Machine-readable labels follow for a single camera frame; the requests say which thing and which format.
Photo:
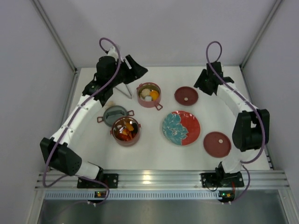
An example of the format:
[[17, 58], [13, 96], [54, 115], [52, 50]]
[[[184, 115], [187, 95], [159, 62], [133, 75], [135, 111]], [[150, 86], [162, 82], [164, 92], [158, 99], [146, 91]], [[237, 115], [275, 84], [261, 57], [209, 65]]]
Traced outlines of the steel serving tongs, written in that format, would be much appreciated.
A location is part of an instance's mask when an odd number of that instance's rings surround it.
[[127, 84], [119, 84], [115, 87], [115, 89], [119, 91], [121, 94], [123, 94], [124, 96], [126, 96], [128, 99], [133, 98], [132, 91]]

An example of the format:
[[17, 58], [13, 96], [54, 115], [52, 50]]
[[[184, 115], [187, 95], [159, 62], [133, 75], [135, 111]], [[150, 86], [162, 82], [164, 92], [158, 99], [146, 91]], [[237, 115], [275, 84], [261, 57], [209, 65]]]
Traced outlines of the pink steel bowl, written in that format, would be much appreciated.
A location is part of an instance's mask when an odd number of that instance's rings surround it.
[[141, 136], [141, 124], [132, 117], [121, 117], [113, 123], [110, 135], [119, 145], [130, 147], [136, 144]]
[[145, 108], [156, 108], [158, 111], [163, 108], [160, 104], [161, 89], [156, 83], [146, 82], [139, 84], [136, 89], [137, 101]]

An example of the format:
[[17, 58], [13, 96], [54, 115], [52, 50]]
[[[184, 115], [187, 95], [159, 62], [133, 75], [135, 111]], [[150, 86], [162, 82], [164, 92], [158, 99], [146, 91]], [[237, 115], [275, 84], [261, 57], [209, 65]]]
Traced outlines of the steamed bun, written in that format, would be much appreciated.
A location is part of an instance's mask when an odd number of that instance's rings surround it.
[[140, 93], [140, 96], [141, 96], [142, 98], [145, 98], [145, 97], [147, 97], [147, 96], [150, 95], [150, 92], [151, 92], [150, 89], [143, 89], [143, 90], [141, 91], [141, 93]]

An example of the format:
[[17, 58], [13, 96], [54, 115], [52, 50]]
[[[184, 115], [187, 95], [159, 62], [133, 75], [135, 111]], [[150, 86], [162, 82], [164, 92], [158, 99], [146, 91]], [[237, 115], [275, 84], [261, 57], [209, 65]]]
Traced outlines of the orange half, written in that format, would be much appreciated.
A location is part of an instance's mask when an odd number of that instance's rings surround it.
[[152, 90], [149, 94], [152, 98], [152, 101], [155, 101], [159, 98], [159, 92]]

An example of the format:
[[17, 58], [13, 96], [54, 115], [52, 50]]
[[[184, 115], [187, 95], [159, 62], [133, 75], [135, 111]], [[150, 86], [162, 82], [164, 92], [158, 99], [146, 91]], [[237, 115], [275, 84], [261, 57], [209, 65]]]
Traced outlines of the white sushi roll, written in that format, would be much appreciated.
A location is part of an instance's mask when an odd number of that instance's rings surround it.
[[152, 101], [152, 97], [151, 96], [146, 96], [144, 100], [147, 101], [147, 102]]

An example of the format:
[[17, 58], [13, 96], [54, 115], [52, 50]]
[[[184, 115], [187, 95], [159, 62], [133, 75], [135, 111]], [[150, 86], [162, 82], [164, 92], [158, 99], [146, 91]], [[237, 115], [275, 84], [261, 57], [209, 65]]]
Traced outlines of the grey lunch box lid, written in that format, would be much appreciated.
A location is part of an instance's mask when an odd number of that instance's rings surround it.
[[108, 127], [112, 127], [116, 120], [126, 116], [134, 116], [133, 110], [127, 110], [123, 106], [114, 105], [107, 108], [103, 116], [97, 117], [97, 123], [104, 122]]

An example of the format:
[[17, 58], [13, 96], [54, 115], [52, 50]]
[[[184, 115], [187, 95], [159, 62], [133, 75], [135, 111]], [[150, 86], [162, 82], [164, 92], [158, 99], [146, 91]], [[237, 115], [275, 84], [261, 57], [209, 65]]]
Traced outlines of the black spiky sea cucumber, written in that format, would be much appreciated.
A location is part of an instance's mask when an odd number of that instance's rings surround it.
[[133, 131], [131, 131], [131, 133], [137, 134], [138, 133], [138, 125], [136, 123], [133, 123], [132, 127], [133, 127]]

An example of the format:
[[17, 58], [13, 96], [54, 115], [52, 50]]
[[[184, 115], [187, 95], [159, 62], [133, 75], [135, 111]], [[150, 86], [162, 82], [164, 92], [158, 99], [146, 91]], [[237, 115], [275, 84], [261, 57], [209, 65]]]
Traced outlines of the dark red lid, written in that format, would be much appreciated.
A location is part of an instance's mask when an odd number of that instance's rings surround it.
[[226, 157], [231, 150], [231, 141], [221, 132], [210, 132], [203, 140], [205, 151], [214, 158]]
[[185, 106], [191, 106], [199, 99], [197, 91], [188, 86], [182, 86], [178, 88], [174, 93], [174, 97], [179, 104]]

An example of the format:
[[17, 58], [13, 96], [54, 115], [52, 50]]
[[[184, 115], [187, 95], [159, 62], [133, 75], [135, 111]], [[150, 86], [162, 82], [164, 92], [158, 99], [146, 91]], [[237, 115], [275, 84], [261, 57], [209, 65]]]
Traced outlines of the fried orange piece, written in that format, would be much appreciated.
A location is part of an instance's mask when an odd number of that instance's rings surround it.
[[133, 130], [134, 130], [134, 127], [133, 127], [131, 124], [129, 124], [129, 123], [126, 124], [126, 128], [127, 128], [129, 131], [133, 131]]

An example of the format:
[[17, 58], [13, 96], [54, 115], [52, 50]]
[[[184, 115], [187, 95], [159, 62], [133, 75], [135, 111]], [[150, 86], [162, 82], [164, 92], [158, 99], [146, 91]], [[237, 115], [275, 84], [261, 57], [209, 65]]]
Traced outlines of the salmon piece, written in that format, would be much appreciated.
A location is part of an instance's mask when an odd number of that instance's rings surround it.
[[131, 136], [131, 132], [126, 128], [122, 130], [122, 134], [127, 135], [127, 136]]

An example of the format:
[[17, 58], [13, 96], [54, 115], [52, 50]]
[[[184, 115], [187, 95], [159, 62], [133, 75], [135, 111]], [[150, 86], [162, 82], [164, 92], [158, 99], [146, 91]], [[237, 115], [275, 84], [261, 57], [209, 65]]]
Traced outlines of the red sausage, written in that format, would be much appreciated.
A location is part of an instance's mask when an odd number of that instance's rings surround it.
[[125, 135], [125, 134], [119, 133], [117, 135], [117, 139], [119, 139], [121, 141], [129, 141], [129, 140], [131, 140], [131, 137], [129, 135]]

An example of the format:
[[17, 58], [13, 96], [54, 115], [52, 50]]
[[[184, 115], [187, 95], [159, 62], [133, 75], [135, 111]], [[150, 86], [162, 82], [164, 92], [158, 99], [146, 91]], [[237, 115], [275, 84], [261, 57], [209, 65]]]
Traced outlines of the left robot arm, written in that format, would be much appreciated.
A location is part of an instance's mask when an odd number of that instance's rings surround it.
[[43, 138], [40, 142], [46, 167], [66, 176], [101, 181], [103, 169], [83, 161], [75, 152], [75, 145], [91, 118], [113, 95], [113, 89], [119, 84], [130, 84], [147, 72], [148, 69], [139, 65], [131, 55], [123, 60], [112, 56], [100, 57], [93, 79], [85, 86], [73, 112], [50, 138]]

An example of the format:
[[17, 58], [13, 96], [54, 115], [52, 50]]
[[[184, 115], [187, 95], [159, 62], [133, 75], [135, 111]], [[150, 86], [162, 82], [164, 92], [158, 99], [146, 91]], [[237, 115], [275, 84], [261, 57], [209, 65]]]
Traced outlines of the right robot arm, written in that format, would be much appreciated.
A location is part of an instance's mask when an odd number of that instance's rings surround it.
[[237, 173], [243, 165], [258, 160], [269, 142], [269, 111], [258, 109], [245, 98], [234, 80], [223, 75], [220, 62], [207, 63], [194, 87], [221, 99], [235, 116], [232, 140], [236, 150], [220, 163], [224, 173]]

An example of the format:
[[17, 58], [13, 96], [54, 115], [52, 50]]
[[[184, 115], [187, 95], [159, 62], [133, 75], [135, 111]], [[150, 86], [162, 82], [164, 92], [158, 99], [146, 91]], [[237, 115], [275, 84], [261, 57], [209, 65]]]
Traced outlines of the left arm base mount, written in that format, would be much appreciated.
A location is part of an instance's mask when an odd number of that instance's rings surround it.
[[106, 186], [110, 189], [118, 188], [119, 174], [106, 173], [100, 169], [95, 180], [88, 180], [86, 177], [79, 177], [77, 182], [78, 189], [104, 189]]

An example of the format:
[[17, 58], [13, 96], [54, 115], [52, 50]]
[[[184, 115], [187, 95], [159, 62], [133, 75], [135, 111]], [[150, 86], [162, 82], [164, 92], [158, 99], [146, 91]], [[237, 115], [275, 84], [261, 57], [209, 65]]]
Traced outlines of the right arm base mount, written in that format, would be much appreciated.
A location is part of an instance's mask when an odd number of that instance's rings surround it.
[[243, 177], [240, 171], [236, 173], [225, 173], [222, 163], [213, 172], [201, 173], [203, 188], [216, 190], [218, 188], [244, 187]]

